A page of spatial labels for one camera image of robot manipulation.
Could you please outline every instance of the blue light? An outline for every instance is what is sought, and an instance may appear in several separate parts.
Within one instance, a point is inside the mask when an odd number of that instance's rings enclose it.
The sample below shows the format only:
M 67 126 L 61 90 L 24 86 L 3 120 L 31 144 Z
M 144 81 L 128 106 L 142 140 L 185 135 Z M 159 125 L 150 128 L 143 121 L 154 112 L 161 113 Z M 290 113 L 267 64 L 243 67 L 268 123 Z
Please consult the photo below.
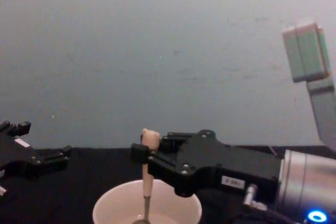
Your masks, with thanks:
M 321 211 L 312 211 L 308 214 L 308 219 L 313 222 L 325 222 L 327 220 L 327 215 Z

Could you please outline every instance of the metal cylinder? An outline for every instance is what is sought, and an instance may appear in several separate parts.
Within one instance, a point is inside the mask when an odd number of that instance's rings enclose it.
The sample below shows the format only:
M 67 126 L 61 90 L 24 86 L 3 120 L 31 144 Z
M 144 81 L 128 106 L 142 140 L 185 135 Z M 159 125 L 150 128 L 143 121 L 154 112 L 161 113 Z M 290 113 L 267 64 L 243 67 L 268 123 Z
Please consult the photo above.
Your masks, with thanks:
M 277 206 L 295 220 L 314 210 L 331 217 L 336 211 L 336 160 L 286 151 Z

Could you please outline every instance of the label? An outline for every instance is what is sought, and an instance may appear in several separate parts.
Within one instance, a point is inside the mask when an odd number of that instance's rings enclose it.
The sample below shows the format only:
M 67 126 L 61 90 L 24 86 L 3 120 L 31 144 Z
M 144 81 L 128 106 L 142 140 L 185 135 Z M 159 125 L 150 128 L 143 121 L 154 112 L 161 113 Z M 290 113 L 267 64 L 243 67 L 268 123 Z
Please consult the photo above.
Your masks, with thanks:
M 25 141 L 23 141 L 22 139 L 17 138 L 16 140 L 14 140 L 16 143 L 22 145 L 23 147 L 27 148 L 30 147 L 30 145 L 28 143 L 26 143 Z
M 222 176 L 222 185 L 231 186 L 244 190 L 245 181 L 237 178 Z

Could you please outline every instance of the white wall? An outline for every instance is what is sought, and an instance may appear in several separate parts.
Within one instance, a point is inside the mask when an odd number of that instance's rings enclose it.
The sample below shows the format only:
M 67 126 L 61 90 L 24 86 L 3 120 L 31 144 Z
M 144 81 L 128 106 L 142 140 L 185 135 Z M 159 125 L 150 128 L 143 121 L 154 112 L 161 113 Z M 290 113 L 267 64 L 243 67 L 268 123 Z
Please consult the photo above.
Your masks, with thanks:
M 333 56 L 335 13 L 334 0 L 0 0 L 0 119 L 32 121 L 35 147 L 127 147 L 143 127 L 318 144 L 281 30 L 315 16 Z

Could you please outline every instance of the table surface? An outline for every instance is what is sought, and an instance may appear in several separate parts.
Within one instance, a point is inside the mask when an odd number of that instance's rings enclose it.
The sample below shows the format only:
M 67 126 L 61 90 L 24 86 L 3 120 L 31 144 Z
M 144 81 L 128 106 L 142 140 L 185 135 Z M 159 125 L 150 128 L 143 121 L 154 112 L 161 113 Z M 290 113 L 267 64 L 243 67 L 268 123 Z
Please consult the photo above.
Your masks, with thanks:
M 267 147 L 250 146 L 268 152 Z M 336 158 L 323 146 L 275 147 Z M 41 153 L 53 150 L 40 150 Z M 8 194 L 0 199 L 1 224 L 92 224 L 99 197 L 119 184 L 141 178 L 141 166 L 130 160 L 130 149 L 74 148 L 67 169 L 38 180 L 9 178 L 2 182 Z M 241 197 L 215 190 L 197 193 L 203 214 L 200 224 L 229 223 L 240 212 Z M 251 223 L 237 220 L 235 223 Z

